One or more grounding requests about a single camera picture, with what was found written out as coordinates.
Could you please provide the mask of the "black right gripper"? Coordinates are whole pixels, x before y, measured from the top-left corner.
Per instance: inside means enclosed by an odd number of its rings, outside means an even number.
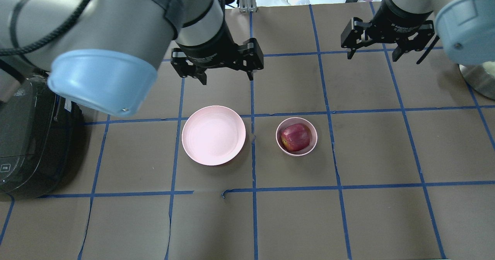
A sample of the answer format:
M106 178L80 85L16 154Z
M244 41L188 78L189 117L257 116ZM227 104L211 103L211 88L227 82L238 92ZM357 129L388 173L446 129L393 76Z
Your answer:
M428 20L432 10L415 13L402 9L392 0L382 0L373 18L364 22L352 17L341 34L341 47L348 49L351 60L358 49L375 43L397 44L392 61L397 62L403 54L419 52L426 47L435 34L434 22Z

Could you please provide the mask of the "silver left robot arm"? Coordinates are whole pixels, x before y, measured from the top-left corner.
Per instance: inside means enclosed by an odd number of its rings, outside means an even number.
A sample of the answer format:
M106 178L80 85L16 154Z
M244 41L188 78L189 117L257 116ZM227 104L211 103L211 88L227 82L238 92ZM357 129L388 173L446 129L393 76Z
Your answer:
M264 67L255 38L237 45L223 0L1 0L1 104L35 68L55 94L112 116L132 116L172 41L180 77Z

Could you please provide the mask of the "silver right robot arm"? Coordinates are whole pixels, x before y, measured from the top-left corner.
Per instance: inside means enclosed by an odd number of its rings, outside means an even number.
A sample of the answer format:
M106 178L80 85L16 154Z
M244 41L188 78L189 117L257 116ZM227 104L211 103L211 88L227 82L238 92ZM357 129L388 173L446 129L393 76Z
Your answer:
M441 40L448 58L463 66L494 61L495 0L382 0L368 22L353 17L341 34L348 59L376 43L396 44L393 61L431 50Z

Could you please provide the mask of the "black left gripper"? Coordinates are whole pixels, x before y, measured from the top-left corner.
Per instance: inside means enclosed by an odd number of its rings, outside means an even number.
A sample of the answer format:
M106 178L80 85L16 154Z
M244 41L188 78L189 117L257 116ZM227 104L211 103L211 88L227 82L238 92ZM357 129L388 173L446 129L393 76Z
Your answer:
M242 45L234 42L226 21L212 39L198 46L179 44L172 49L171 66L179 77L188 76L207 85L208 69L230 68L246 72L249 81L254 71L265 68L264 54L256 38L249 38Z

